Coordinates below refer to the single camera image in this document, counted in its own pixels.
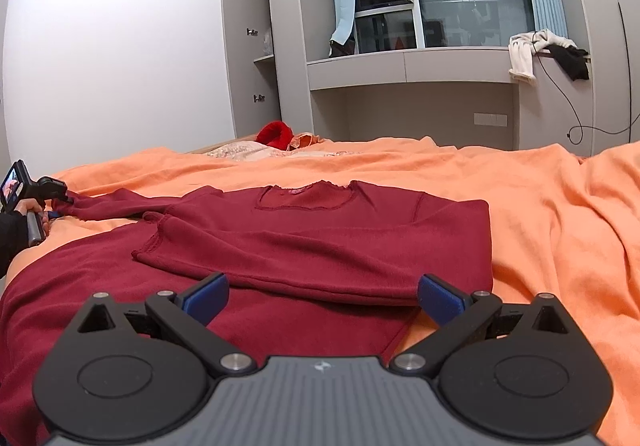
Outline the person's left hand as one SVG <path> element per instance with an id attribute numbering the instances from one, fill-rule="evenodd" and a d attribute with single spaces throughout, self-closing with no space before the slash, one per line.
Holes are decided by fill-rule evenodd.
<path id="1" fill-rule="evenodd" d="M 15 210 L 26 217 L 29 244 L 41 243 L 49 235 L 48 213 L 36 199 L 20 200 Z"/>

